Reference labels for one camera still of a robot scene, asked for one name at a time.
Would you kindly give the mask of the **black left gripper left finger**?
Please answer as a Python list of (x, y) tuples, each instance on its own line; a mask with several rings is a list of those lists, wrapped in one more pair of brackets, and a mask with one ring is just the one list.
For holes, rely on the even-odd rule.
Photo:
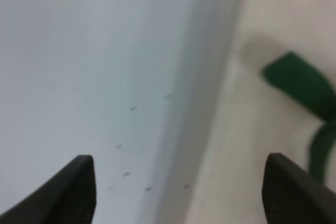
[(94, 160), (78, 155), (40, 188), (1, 214), (1, 223), (92, 223), (97, 204)]

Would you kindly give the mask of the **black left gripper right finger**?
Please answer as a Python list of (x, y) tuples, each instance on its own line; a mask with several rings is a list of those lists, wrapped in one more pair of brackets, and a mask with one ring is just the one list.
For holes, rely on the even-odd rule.
[(262, 203), (268, 223), (335, 223), (335, 193), (282, 153), (267, 157)]

